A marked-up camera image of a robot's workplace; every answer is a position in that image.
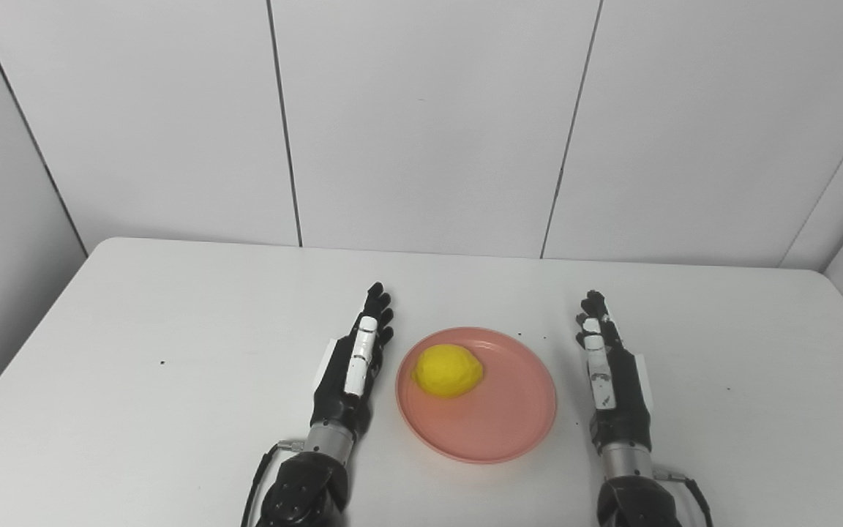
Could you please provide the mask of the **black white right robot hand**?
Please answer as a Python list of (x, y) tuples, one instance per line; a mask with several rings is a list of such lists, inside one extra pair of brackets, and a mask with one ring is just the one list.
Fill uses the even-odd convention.
[(638, 356), (626, 349), (605, 297), (590, 290), (576, 317), (581, 330), (576, 340), (588, 358), (588, 377), (594, 400), (590, 423), (596, 450), (625, 443), (652, 450), (651, 414), (645, 400)]

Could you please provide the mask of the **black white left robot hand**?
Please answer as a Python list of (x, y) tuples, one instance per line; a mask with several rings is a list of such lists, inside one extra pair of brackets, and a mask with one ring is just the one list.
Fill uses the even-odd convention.
[[(389, 306), (391, 296), (382, 283), (374, 283), (366, 293), (362, 311), (349, 330), (332, 344), (331, 353), (324, 368), (321, 381), (315, 388), (313, 414), (309, 424), (336, 424), (347, 428), (355, 440), (361, 439), (368, 430), (372, 418), (370, 397), (375, 379), (384, 361), (384, 349), (394, 336), (389, 326), (394, 311)], [(360, 333), (362, 319), (369, 317), (377, 321), (372, 351), (366, 362), (366, 380), (362, 394), (345, 392), (349, 362), (355, 341)]]

